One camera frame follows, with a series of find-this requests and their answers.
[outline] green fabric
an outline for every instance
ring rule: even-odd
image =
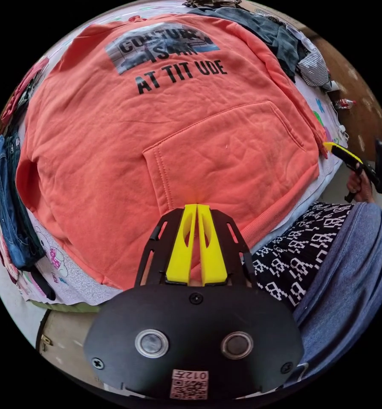
[[[48,310],[62,311],[62,312],[99,312],[100,305],[89,305],[85,302],[79,302],[74,305],[66,304],[46,304],[45,302],[38,302],[30,300],[30,302],[40,308],[45,308]]]

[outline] yellow plastic piece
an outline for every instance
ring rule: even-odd
[[[363,161],[358,158],[356,155],[354,155],[353,153],[351,153],[350,151],[348,151],[346,148],[344,148],[341,145],[335,144],[334,142],[323,142],[324,147],[329,151],[332,152],[332,147],[336,146],[337,148],[344,150],[345,152],[347,152],[349,155],[353,156],[357,161],[359,161],[360,163],[363,163]]]
[[[202,284],[225,282],[227,272],[209,206],[198,204]]]
[[[187,204],[182,214],[181,223],[166,272],[167,280],[170,282],[182,282],[187,285],[190,282],[196,220],[197,205]],[[189,240],[187,245],[185,239],[188,234]]]

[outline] screw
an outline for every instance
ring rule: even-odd
[[[96,369],[103,369],[103,368],[104,368],[103,361],[102,361],[101,359],[98,359],[98,358],[93,358],[93,359],[92,359],[92,365],[93,365]]]
[[[201,294],[198,293],[192,293],[190,295],[190,303],[194,305],[201,304],[203,302],[204,298],[202,297]]]
[[[282,374],[287,374],[292,370],[292,368],[293,368],[293,363],[292,362],[286,362],[286,363],[284,363],[282,365],[281,373]]]

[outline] hand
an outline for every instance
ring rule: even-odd
[[[356,196],[354,196],[356,202],[374,203],[373,189],[365,171],[363,171],[360,176],[352,172],[347,181],[347,188],[349,192],[356,193]]]

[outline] black handle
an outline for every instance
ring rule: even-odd
[[[364,168],[364,165],[360,164],[359,167],[355,170],[355,173],[357,176],[360,176],[362,174],[363,168]],[[354,196],[356,196],[356,193],[349,192],[347,196],[344,197],[344,199],[347,203],[351,203],[354,199]]]

